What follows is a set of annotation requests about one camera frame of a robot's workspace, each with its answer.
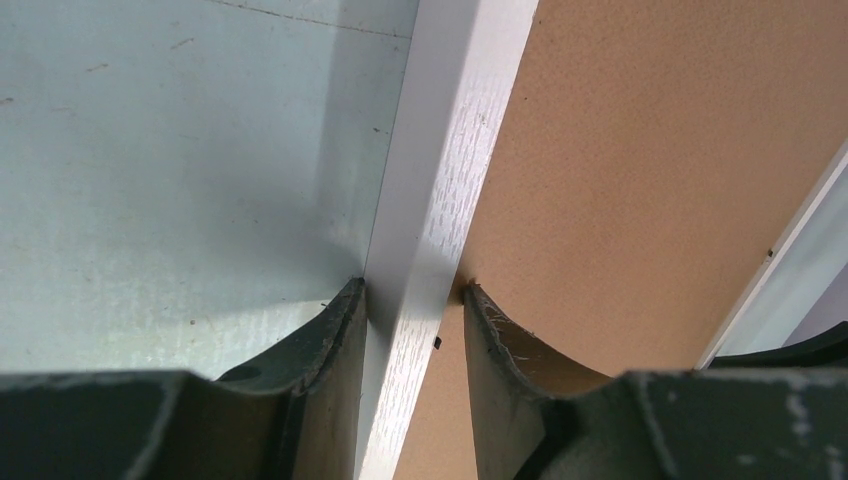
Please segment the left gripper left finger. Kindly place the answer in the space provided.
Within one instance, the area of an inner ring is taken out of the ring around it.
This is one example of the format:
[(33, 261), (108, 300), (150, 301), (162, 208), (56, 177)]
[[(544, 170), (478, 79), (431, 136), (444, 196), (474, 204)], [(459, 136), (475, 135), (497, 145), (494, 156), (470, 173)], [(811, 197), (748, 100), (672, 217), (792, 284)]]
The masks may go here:
[(5, 479), (350, 479), (366, 285), (216, 380), (189, 371), (5, 375)]

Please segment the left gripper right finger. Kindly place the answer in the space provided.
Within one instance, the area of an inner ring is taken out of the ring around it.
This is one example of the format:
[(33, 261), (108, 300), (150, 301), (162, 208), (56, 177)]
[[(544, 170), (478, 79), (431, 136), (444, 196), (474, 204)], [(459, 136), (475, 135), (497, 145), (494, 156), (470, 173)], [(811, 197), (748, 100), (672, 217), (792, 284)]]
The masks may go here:
[(703, 370), (610, 377), (463, 292), (482, 479), (843, 479), (847, 326)]

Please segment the brown backing board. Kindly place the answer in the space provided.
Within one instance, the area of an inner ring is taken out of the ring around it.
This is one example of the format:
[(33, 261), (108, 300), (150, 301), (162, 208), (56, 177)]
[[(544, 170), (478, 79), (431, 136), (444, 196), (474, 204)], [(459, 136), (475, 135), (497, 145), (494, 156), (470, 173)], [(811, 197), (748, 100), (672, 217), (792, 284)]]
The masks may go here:
[(847, 317), (847, 5), (543, 1), (399, 479), (475, 479), (462, 290), (553, 397)]

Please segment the white picture frame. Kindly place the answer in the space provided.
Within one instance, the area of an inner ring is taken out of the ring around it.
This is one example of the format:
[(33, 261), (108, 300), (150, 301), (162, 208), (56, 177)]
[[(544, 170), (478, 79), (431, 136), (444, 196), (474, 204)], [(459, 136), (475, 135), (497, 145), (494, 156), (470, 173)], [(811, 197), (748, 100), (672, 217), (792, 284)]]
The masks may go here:
[(359, 479), (395, 475), (543, 1), (423, 1), (366, 262)]

